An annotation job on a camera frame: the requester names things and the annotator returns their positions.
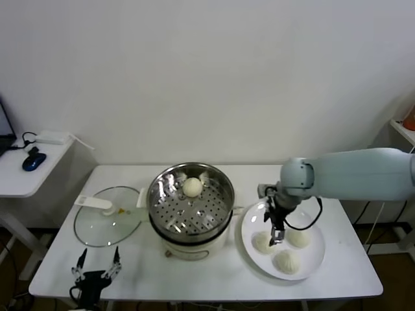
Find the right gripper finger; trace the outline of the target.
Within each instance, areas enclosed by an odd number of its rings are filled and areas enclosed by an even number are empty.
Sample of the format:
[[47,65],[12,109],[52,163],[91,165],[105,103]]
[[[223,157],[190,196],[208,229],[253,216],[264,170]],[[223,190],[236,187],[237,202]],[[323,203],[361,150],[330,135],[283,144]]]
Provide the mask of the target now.
[[284,240],[284,230],[280,231],[275,228],[271,229],[271,238],[268,243],[270,247],[282,243]]

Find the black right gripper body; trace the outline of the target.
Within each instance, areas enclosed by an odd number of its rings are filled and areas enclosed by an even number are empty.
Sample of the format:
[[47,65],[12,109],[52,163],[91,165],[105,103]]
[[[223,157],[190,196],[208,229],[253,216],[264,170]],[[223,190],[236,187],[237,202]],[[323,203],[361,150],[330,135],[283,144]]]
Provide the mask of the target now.
[[275,230],[284,230],[284,221],[287,217],[287,210],[281,207],[273,196],[267,196],[265,200],[264,222],[270,220]]

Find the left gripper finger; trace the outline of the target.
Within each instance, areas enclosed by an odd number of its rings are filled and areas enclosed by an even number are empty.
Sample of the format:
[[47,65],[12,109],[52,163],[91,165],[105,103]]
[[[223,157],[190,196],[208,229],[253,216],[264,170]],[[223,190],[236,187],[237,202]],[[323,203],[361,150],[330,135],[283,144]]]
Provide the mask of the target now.
[[119,254],[119,247],[116,247],[115,253],[113,256],[113,262],[109,269],[107,269],[102,275],[102,279],[115,279],[116,276],[121,271],[122,264],[121,264],[121,258]]
[[87,252],[88,252],[88,249],[85,248],[81,256],[79,256],[76,266],[71,268],[71,272],[75,279],[85,279],[83,267],[84,267],[84,262],[86,259]]

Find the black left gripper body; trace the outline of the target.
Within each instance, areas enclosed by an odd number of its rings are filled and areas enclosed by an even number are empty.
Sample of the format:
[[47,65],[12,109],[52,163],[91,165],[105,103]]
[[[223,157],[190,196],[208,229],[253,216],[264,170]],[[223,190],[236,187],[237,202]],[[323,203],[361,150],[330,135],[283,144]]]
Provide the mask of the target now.
[[110,278],[103,277],[104,270],[89,271],[84,273],[84,279],[75,281],[75,286],[80,292],[79,302],[99,302],[101,292],[111,285]]

